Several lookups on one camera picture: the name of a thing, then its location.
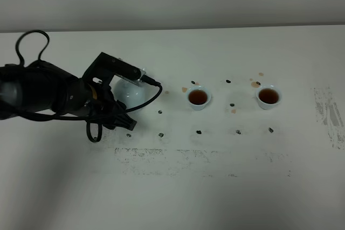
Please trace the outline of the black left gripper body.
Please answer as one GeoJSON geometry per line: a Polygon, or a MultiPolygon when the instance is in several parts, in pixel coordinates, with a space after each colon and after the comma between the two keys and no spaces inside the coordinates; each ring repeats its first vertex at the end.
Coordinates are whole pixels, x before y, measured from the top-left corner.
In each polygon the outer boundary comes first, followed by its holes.
{"type": "Polygon", "coordinates": [[[109,86],[95,82],[85,82],[76,76],[67,77],[67,120],[89,121],[107,125],[115,99],[109,86]]]}

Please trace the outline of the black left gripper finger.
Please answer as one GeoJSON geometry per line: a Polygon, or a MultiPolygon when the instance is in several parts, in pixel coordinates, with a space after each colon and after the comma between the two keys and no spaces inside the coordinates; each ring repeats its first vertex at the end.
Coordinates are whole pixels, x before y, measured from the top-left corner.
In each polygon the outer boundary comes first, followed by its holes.
{"type": "Polygon", "coordinates": [[[136,126],[136,121],[125,113],[126,105],[121,101],[116,101],[107,119],[107,129],[114,130],[116,127],[133,130],[136,126]]]}

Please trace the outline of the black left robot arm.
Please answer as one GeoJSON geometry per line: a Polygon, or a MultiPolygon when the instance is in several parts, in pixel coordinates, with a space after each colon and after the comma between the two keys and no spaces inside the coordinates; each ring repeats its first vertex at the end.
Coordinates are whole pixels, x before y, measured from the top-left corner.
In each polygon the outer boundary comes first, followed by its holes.
{"type": "Polygon", "coordinates": [[[90,66],[81,78],[46,61],[34,61],[28,67],[7,64],[1,67],[1,119],[15,112],[40,113],[51,110],[80,119],[94,116],[93,123],[108,129],[133,130],[136,121],[125,113],[126,106],[115,100],[110,72],[90,66]]]}

